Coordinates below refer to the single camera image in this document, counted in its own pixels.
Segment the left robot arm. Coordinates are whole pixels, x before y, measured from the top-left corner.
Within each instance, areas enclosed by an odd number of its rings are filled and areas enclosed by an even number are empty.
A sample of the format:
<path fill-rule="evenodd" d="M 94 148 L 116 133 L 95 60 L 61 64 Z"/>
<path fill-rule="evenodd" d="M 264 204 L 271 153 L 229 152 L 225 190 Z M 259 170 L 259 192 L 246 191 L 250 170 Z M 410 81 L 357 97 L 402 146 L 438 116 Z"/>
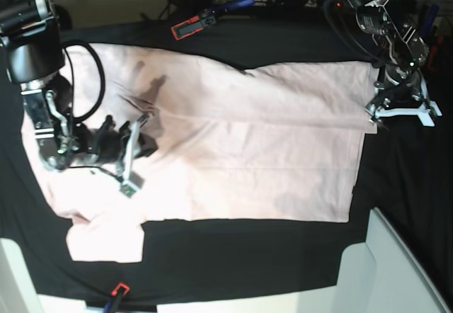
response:
<path fill-rule="evenodd" d="M 385 118 L 415 116 L 423 126 L 434 126 L 442 111 L 430 98 L 422 73 L 430 49 L 411 25 L 407 9 L 399 0 L 342 0 L 337 7 L 342 6 L 353 9 L 358 27 L 372 37 L 380 51 L 371 53 L 352 33 L 342 38 L 381 65 L 374 98 L 365 106 L 371 122 L 380 125 Z"/>

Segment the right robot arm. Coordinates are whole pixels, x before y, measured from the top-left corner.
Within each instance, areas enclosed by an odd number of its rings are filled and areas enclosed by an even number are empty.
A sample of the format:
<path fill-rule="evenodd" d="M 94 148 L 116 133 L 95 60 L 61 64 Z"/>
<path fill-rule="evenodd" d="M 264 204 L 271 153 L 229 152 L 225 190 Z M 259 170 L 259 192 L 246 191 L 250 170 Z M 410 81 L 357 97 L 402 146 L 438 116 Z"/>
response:
<path fill-rule="evenodd" d="M 1 0 L 1 46 L 8 78 L 21 87 L 42 164 L 51 171 L 98 169 L 115 179 L 123 195 L 137 193 L 144 181 L 133 172 L 133 161 L 155 152 L 140 132 L 149 116 L 143 114 L 120 128 L 111 115 L 97 130 L 84 125 L 103 102 L 105 72 L 90 44 L 61 41 L 53 0 Z M 71 46 L 88 51 L 100 79 L 96 102 L 79 117 L 74 115 L 74 80 L 59 73 L 72 63 L 67 52 Z"/>

